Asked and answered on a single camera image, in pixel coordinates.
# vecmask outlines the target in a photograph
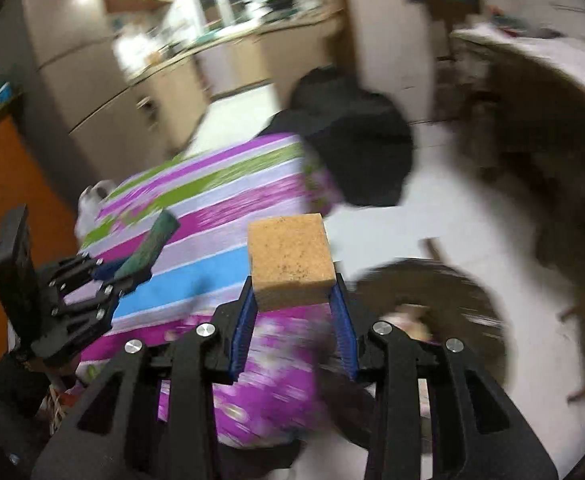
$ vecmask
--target green sponge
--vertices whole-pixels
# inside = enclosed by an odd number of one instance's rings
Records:
[[[177,229],[179,220],[166,209],[162,210],[139,247],[114,274],[114,279],[125,278],[140,269],[150,269]]]

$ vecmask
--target striped tablecloth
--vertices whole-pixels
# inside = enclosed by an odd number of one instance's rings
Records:
[[[219,304],[236,300],[250,273],[249,222],[325,212],[338,199],[316,169],[309,168],[297,136],[277,134],[192,158],[180,155],[122,183],[102,202],[82,251],[105,261],[131,254],[164,208],[179,218],[180,228],[155,263],[153,278],[120,302],[112,331],[82,353],[82,370],[103,363],[131,338],[148,345],[174,340],[209,319]],[[97,287],[87,285],[68,299],[94,294]],[[309,342],[326,324],[322,306],[258,316],[246,372],[234,386],[215,386],[222,442],[269,446],[313,424]],[[166,407],[164,398],[160,416]]]

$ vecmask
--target white plastic bag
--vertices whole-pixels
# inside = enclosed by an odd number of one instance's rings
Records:
[[[112,193],[116,187],[112,180],[102,180],[94,186],[88,186],[79,197],[77,207],[79,214],[75,224],[75,237],[80,245],[86,235],[96,227],[95,220],[99,214],[101,201]]]

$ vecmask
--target blue stripe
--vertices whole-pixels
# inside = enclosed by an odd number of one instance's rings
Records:
[[[114,318],[243,283],[249,274],[247,246],[216,254],[153,276],[149,282],[122,298]]]

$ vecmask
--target green stripe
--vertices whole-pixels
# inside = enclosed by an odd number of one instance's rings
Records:
[[[124,213],[118,218],[118,220],[123,221],[127,225],[137,223],[155,211],[160,211],[175,205],[176,203],[183,202],[188,198],[214,189],[215,187],[222,186],[233,180],[237,180],[247,174],[271,168],[272,166],[276,166],[287,160],[293,160],[302,155],[303,150],[301,144],[296,142],[295,144],[284,146],[273,152],[265,153],[264,155],[259,155],[255,158],[249,158],[248,160],[243,160],[233,166],[223,168],[223,170],[215,171],[214,173],[202,176],[197,180],[188,182],[183,186],[170,189],[148,204],[148,206],[139,214],[132,215],[130,213]],[[116,219],[117,218],[109,217],[103,224],[93,229],[88,236],[86,236],[82,249],[108,236]]]
[[[143,182],[144,180],[148,180],[148,179],[152,178],[157,173],[161,173],[162,171],[167,170],[168,168],[172,168],[173,166],[181,164],[183,161],[188,160],[189,158],[193,158],[194,156],[196,156],[196,155],[184,156],[182,153],[174,156],[173,158],[171,158],[170,160],[167,160],[163,164],[160,164],[159,166],[155,166],[151,170],[148,170],[144,173],[141,173],[140,176],[131,180],[130,182],[127,182],[124,186],[118,187],[110,195],[108,195],[108,200],[110,200],[111,198],[114,198],[116,196],[121,195],[121,193],[128,191],[131,187],[137,186],[137,184],[141,184],[141,182]]]

